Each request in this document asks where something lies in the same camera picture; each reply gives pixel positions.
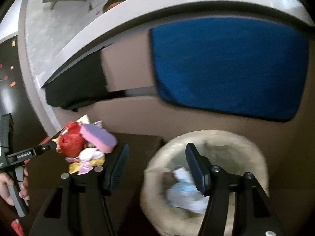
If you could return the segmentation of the person's left hand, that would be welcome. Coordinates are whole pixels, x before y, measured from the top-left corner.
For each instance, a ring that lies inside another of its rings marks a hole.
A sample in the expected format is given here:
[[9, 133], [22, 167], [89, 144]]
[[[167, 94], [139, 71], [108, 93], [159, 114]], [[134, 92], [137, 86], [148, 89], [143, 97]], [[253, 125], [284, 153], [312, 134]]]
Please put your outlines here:
[[[24, 199], [25, 201], [30, 200], [29, 191], [28, 191], [28, 172], [27, 169], [24, 168], [24, 177], [23, 181], [20, 184], [21, 191], [19, 192], [19, 196]], [[14, 182], [12, 178], [7, 173], [1, 173], [1, 181], [0, 181], [0, 192], [1, 198], [10, 206], [14, 206], [14, 202], [12, 197], [9, 193], [8, 186], [13, 185]]]

